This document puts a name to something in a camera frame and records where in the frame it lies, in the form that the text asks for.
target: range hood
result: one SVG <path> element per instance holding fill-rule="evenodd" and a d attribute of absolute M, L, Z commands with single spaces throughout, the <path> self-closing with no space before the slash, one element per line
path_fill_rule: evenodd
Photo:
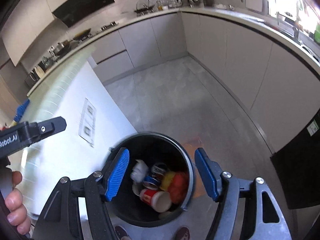
<path fill-rule="evenodd" d="M 60 5 L 53 14 L 71 27 L 89 14 L 114 3 L 114 0 L 68 0 Z"/>

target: floor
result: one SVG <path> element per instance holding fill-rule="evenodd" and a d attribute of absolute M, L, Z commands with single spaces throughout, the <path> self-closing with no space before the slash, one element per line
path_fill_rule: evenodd
<path fill-rule="evenodd" d="M 252 121 L 223 88 L 191 57 L 168 61 L 106 86 L 108 93 L 137 131 L 164 133 L 182 145 L 201 142 L 210 159 L 242 179 L 263 177 L 278 201 L 289 228 L 292 212 L 271 164 L 271 152 Z M 188 226 L 191 239 L 205 239 L 217 204 L 198 194 L 187 212 L 157 228 L 139 228 L 113 217 L 132 240 L 172 239 Z M 239 239 L 244 201 L 240 200 L 232 239 Z"/>

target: human hand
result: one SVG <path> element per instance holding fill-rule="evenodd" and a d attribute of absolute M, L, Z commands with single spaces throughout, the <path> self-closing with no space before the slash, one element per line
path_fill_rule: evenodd
<path fill-rule="evenodd" d="M 12 173 L 12 184 L 15 188 L 22 181 L 22 174 L 19 171 Z M 17 226 L 17 231 L 25 235 L 30 231 L 31 221 L 27 216 L 27 209 L 22 203 L 23 197 L 18 189 L 14 189 L 4 200 L 5 205 L 10 210 L 7 216 L 9 223 Z"/>

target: screw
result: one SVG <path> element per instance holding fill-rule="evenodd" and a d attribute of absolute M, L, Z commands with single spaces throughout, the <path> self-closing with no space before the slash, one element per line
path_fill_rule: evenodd
<path fill-rule="evenodd" d="M 256 182 L 258 182 L 259 184 L 263 184 L 264 183 L 264 179 L 260 178 L 260 177 L 257 177 L 256 178 Z"/>
<path fill-rule="evenodd" d="M 225 177 L 225 178 L 231 178 L 232 175 L 231 175 L 231 173 L 229 171 L 224 171 L 222 173 L 222 176 Z"/>
<path fill-rule="evenodd" d="M 68 177 L 62 177 L 60 183 L 65 184 L 68 181 Z"/>
<path fill-rule="evenodd" d="M 102 175 L 101 171 L 95 171 L 95 172 L 93 173 L 93 176 L 94 176 L 95 178 L 100 178 L 101 175 Z"/>

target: black trash can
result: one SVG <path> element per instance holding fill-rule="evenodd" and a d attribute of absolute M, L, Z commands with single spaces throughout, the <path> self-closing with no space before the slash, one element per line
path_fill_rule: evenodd
<path fill-rule="evenodd" d="M 113 160 L 121 147 L 126 147 L 130 152 L 130 160 L 118 194 L 107 203 L 107 208 L 125 222 L 138 227 L 157 227 L 176 219 L 187 206 L 194 191 L 194 170 L 191 160 L 185 149 L 174 139 L 158 133 L 138 133 L 126 138 L 111 150 L 107 161 Z M 165 163 L 171 171 L 183 171 L 189 175 L 188 192 L 180 205 L 172 204 L 164 218 L 159 218 L 159 213 L 145 204 L 132 191 L 130 174 L 136 160 L 143 160 L 148 167 L 154 163 Z"/>

